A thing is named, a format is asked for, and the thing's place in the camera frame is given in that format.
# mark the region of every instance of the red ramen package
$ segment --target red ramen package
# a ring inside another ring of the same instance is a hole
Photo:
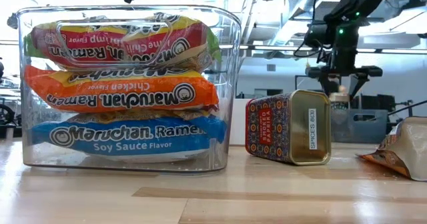
[[[185,69],[131,68],[76,73],[26,66],[24,78],[51,107],[78,113],[132,108],[206,109],[219,102],[214,84],[197,71]]]
[[[123,22],[126,25],[102,20],[108,21],[96,17],[80,20],[81,25],[37,25],[25,38],[27,54],[48,58],[69,71],[149,63],[202,72],[220,61],[218,39],[201,21],[165,13],[142,19],[145,22]]]
[[[413,180],[427,181],[427,118],[406,118],[391,130],[376,152],[359,157]]]

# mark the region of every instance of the wooden table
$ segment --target wooden table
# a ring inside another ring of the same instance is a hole
[[[225,171],[177,176],[22,164],[0,143],[0,223],[427,223],[427,183],[335,144],[325,166],[295,167],[231,147]]]

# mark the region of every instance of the maruchan ramen package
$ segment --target maruchan ramen package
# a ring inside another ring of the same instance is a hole
[[[142,68],[91,72],[26,66],[25,82],[62,111],[102,113],[133,108],[202,109],[218,104],[215,86],[197,71]]]
[[[225,122],[205,111],[133,109],[78,114],[31,130],[33,144],[98,155],[114,161],[152,163],[191,159],[221,143]]]
[[[375,153],[359,157],[391,168],[413,180],[427,181],[427,118],[401,121]]]
[[[85,20],[82,25],[40,24],[26,36],[26,52],[48,58],[69,71],[153,61],[150,65],[159,68],[202,72],[220,60],[218,39],[201,21],[165,13],[156,13],[145,20],[153,24],[95,25],[90,19],[86,25]]]

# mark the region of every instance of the spice tin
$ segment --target spice tin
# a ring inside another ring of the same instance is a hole
[[[246,105],[248,153],[296,165],[323,165],[331,157],[330,101],[324,93],[253,99]]]

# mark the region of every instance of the gold tin lid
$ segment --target gold tin lid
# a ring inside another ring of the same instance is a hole
[[[323,165],[330,157],[329,98],[315,91],[294,91],[290,97],[290,159],[296,165]]]

